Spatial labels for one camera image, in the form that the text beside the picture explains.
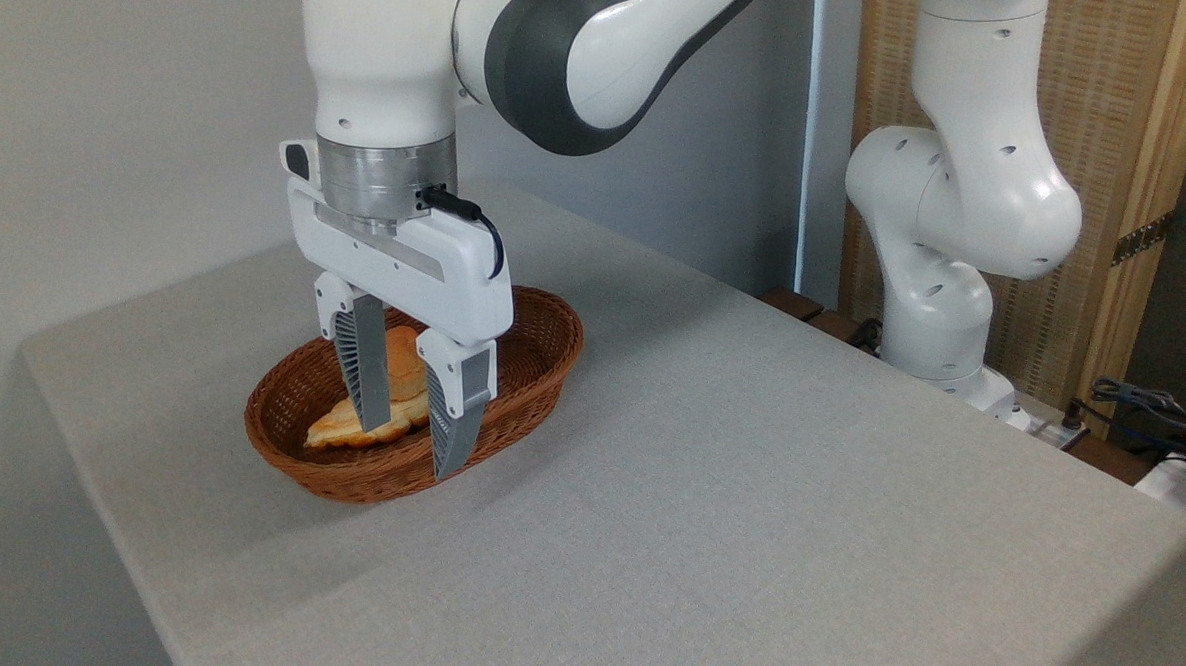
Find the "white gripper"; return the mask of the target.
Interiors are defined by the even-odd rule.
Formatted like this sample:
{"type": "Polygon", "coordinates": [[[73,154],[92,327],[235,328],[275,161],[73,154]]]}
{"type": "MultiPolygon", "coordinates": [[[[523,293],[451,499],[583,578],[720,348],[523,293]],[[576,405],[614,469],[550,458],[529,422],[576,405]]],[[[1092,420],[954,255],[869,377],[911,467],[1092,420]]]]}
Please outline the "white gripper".
{"type": "Polygon", "coordinates": [[[492,233],[422,198],[426,188],[454,194],[455,148],[295,139],[280,153],[292,174],[296,246],[325,270],[315,278],[320,334],[333,342],[365,431],[391,420],[385,305],[432,327],[415,342],[441,482],[473,455],[487,402],[497,397],[493,338],[515,319],[509,269],[496,264],[492,233]]]}

